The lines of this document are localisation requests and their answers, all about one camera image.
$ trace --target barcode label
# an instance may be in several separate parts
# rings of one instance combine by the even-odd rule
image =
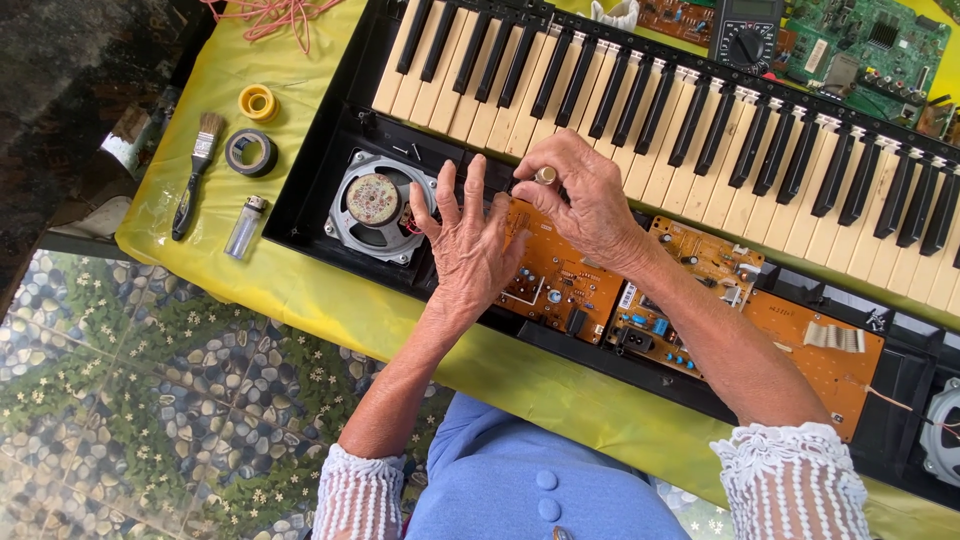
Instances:
[[[636,285],[627,282],[627,288],[623,289],[623,294],[620,296],[620,309],[630,309],[630,303],[634,301],[635,294]]]
[[[813,46],[813,52],[810,53],[810,58],[806,59],[806,65],[804,69],[810,73],[816,73],[817,67],[820,65],[820,59],[824,56],[824,53],[827,51],[827,42],[822,39],[817,39],[817,44]]]

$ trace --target forearm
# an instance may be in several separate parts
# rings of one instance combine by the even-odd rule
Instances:
[[[828,423],[813,388],[773,342],[651,242],[624,272],[670,317],[713,391],[742,425]]]
[[[402,454],[426,385],[463,331],[448,323],[442,306],[427,304],[406,343],[350,416],[340,446],[366,458]]]

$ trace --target yellow tablecloth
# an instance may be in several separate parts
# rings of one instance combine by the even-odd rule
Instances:
[[[569,11],[589,11],[586,0],[558,4]],[[421,302],[259,235],[243,261],[222,253],[246,197],[276,199],[364,6],[347,0],[311,21],[308,56],[287,32],[248,43],[241,38],[246,23],[223,20],[197,60],[116,239],[137,259],[162,264],[219,298],[386,360],[417,321]],[[916,7],[948,20],[929,0]],[[950,42],[949,58],[960,59],[958,49],[960,34]],[[943,72],[938,87],[944,80],[956,82],[956,77],[955,72]],[[281,103],[279,118],[254,125],[236,107],[238,93],[251,83],[298,84],[273,88]],[[206,110],[225,116],[228,126],[204,176],[194,228],[183,242],[174,242],[171,221],[189,175],[200,113]],[[248,127],[263,130],[280,149],[276,169],[260,179],[240,176],[223,158],[227,134]],[[479,325],[444,359],[436,380],[727,505],[720,465],[707,442],[728,437],[731,427],[703,414]],[[866,481],[871,494],[868,518],[877,536],[917,538],[922,530],[928,539],[960,537],[958,514]]]

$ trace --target mosaic tile floor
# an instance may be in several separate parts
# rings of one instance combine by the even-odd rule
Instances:
[[[37,252],[0,322],[0,540],[301,540],[384,365],[162,267]],[[406,512],[452,396],[424,395]],[[732,538],[728,513],[658,490],[692,538]]]

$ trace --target hand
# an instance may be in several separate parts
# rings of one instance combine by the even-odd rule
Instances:
[[[651,252],[649,237],[630,214],[616,164],[577,132],[565,129],[534,146],[514,176],[529,179],[547,165],[556,169],[569,205],[557,192],[557,183],[521,182],[514,196],[537,207],[573,247],[604,268],[624,274],[644,264]]]
[[[419,184],[410,184],[410,208],[417,227],[430,239],[440,284],[428,305],[438,307],[450,323],[472,324],[490,307],[516,273],[528,231],[515,234],[504,249],[510,196],[493,197],[490,213],[483,211],[483,177],[487,160],[477,155],[467,169],[464,183],[464,211],[453,195],[456,168],[444,163],[437,176],[436,199],[443,223],[437,223],[423,201]]]

